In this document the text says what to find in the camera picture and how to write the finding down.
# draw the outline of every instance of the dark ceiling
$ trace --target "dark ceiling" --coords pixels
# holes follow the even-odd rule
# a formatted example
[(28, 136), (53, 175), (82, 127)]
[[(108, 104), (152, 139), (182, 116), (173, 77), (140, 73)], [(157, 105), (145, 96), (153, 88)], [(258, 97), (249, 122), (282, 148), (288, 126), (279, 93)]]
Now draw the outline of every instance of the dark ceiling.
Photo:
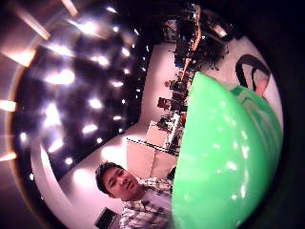
[[(15, 151), (29, 154), (38, 138), (57, 179), (140, 116), (153, 44), (161, 42), (162, 31), (153, 29), (156, 21), (148, 14), (139, 24), (128, 8), (112, 13), (107, 6), (91, 4), (76, 19), (65, 16), (52, 26), (17, 87), (18, 111), (11, 120)], [(96, 23), (97, 35), (77, 28), (88, 22)]]

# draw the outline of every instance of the floor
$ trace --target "floor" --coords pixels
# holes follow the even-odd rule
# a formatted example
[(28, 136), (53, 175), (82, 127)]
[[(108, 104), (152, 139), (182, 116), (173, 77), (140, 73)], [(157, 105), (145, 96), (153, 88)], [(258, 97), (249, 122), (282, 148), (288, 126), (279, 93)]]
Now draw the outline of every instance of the floor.
[[(215, 78), (219, 82), (239, 84), (235, 72), (235, 65), (237, 60), (243, 54), (251, 54), (255, 56), (268, 68), (268, 65), (264, 60), (263, 56), (259, 53), (258, 49), (246, 36), (243, 36), (238, 40), (234, 38), (230, 42), (226, 43), (226, 45), (229, 48), (229, 53), (225, 54), (224, 58), (220, 59), (219, 62), (217, 63), (219, 70), (217, 71), (216, 69), (213, 70), (208, 69), (208, 70), (201, 70), (201, 72), (212, 78)], [(253, 89), (251, 70), (252, 70), (251, 66), (243, 65), (243, 71), (250, 90)], [(264, 75), (264, 73), (262, 73), (261, 71), (256, 71), (254, 76), (266, 77), (266, 75)], [(268, 82), (267, 88), (263, 96), (270, 104), (270, 106), (273, 108), (274, 113), (276, 114), (277, 119), (280, 123), (281, 129), (283, 130), (282, 107), (281, 107), (278, 89), (275, 84), (275, 79), (272, 75), (270, 76), (270, 80)]]

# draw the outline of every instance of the green exercise ball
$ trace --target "green exercise ball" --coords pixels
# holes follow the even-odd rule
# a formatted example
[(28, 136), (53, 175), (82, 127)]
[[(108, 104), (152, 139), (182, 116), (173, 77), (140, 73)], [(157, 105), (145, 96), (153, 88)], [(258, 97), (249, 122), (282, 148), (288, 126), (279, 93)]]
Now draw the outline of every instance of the green exercise ball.
[(263, 98), (197, 73), (173, 182), (173, 228), (238, 227), (263, 198), (281, 143)]

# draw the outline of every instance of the man's hair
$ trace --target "man's hair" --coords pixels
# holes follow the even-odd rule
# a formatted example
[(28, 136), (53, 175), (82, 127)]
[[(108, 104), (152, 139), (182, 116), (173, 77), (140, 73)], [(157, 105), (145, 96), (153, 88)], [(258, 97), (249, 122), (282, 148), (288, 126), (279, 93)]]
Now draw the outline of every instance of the man's hair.
[(118, 164), (106, 161), (104, 163), (101, 163), (95, 170), (95, 181), (96, 181), (97, 188), (105, 194), (109, 194), (110, 192), (108, 192), (108, 190), (106, 189), (105, 184), (103, 183), (102, 177), (104, 176), (105, 172), (107, 170), (109, 170), (110, 168), (123, 169), (122, 166), (120, 166)]

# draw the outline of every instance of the man's nose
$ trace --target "man's nose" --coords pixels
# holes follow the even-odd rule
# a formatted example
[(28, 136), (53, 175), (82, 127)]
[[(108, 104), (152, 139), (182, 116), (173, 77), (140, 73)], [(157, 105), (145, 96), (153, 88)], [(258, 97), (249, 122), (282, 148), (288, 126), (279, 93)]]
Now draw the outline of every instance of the man's nose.
[(127, 182), (125, 177), (118, 177), (117, 179), (120, 185), (124, 185)]

